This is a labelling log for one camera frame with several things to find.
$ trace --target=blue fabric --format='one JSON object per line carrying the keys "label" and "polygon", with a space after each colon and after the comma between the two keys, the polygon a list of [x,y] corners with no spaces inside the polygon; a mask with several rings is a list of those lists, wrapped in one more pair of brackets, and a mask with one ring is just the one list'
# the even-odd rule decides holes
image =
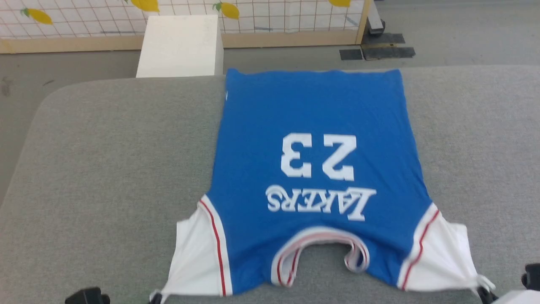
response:
{"label": "blue fabric", "polygon": [[[395,286],[414,230],[431,204],[400,72],[244,75],[230,70],[226,91],[207,195],[225,230],[233,293],[270,282],[275,253],[297,232],[313,226],[360,237],[370,254],[367,272]],[[300,159],[290,161],[293,169],[309,163],[310,177],[289,177],[282,170],[284,138],[291,133],[310,134],[311,147],[291,144]],[[352,166],[354,180],[331,178],[323,170],[322,164],[340,148],[340,143],[325,146],[325,134],[355,137],[355,149],[333,167]],[[376,194],[361,210],[364,220],[351,220],[348,215],[358,201],[343,213],[337,198],[329,213],[299,212],[307,204],[300,195],[294,211],[284,211],[270,202],[266,191],[271,185],[283,187],[289,197],[292,189],[349,187]],[[317,196],[313,205],[320,201]]]}

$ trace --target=gray floor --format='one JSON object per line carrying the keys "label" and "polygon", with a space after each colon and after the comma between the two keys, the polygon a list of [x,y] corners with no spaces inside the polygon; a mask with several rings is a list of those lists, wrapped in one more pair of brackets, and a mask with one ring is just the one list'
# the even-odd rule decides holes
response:
{"label": "gray floor", "polygon": [[[471,64],[540,64],[537,1],[386,0],[387,32],[403,33],[411,59],[341,61],[351,47],[225,51],[225,69],[377,69]],[[69,84],[134,77],[138,51],[0,55],[0,204],[41,100]]]}

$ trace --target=white number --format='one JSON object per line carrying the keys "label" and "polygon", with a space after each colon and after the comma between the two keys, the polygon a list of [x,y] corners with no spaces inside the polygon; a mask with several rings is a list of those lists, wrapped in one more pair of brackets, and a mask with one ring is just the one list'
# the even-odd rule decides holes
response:
{"label": "white number", "polygon": [[283,155],[281,156],[281,171],[288,177],[311,177],[311,164],[303,163],[300,168],[291,167],[292,160],[300,159],[300,152],[293,150],[293,143],[301,143],[304,147],[311,148],[310,133],[290,133],[283,137]]}
{"label": "white number", "polygon": [[324,134],[324,139],[325,147],[333,147],[334,143],[341,143],[341,145],[322,163],[322,171],[333,180],[354,181],[353,166],[342,166],[339,170],[335,170],[334,167],[356,149],[356,136]]}
{"label": "white number", "polygon": [[[281,156],[281,171],[288,177],[311,177],[311,164],[302,163],[300,168],[291,167],[292,160],[300,159],[300,152],[294,151],[293,143],[301,143],[306,148],[311,148],[310,133],[290,133],[283,138],[283,155]],[[356,149],[356,136],[324,134],[325,147],[333,147],[335,143],[341,145],[322,164],[322,171],[333,180],[354,181],[353,166],[342,166],[335,170],[334,167],[341,162],[349,153]]]}

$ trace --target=basketball jersey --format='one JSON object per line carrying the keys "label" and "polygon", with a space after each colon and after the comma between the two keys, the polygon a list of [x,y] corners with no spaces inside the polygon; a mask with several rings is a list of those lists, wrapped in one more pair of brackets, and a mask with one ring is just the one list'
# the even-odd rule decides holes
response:
{"label": "basketball jersey", "polygon": [[330,242],[403,290],[489,284],[428,195],[398,70],[230,70],[212,184],[177,224],[164,300],[289,287],[302,249]]}

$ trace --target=gray table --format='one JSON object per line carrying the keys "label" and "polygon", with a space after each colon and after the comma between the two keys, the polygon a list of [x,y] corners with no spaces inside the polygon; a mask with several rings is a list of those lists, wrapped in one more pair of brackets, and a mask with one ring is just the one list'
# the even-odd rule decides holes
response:
{"label": "gray table", "polygon": [[[469,228],[498,293],[540,262],[540,68],[404,69],[424,176],[449,221]],[[0,208],[0,302],[63,303],[100,286],[144,303],[166,282],[175,225],[210,186],[223,77],[66,87],[43,101]],[[405,293],[348,272],[315,246],[293,288],[169,303],[471,303],[469,291]]]}

